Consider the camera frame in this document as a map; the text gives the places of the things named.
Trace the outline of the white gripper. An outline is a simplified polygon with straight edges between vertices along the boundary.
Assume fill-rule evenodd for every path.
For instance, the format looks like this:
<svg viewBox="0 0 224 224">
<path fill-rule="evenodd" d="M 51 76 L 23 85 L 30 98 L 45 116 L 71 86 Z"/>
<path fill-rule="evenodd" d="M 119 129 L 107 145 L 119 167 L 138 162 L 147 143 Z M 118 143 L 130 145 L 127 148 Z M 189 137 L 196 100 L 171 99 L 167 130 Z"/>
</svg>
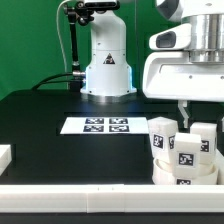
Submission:
<svg viewBox="0 0 224 224">
<path fill-rule="evenodd" d="M 189 121 L 185 100 L 224 102 L 224 63 L 190 61 L 191 28 L 185 23 L 150 37 L 154 53 L 146 59 L 142 84 L 147 98 L 179 100 L 185 128 Z"/>
</svg>

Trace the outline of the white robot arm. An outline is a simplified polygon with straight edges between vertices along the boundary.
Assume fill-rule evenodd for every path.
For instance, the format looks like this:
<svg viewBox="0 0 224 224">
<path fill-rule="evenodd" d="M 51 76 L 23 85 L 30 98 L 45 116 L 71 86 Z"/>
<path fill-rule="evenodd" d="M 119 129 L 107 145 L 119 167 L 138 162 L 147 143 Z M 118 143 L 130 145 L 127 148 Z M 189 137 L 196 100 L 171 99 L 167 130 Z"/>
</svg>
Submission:
<svg viewBox="0 0 224 224">
<path fill-rule="evenodd" d="M 224 0 L 155 0 L 159 13 L 178 25 L 150 37 L 153 52 L 142 90 L 151 99 L 224 103 Z M 84 0 L 94 16 L 92 60 L 83 93 L 100 99 L 133 93 L 126 62 L 126 28 L 113 11 L 117 0 Z"/>
</svg>

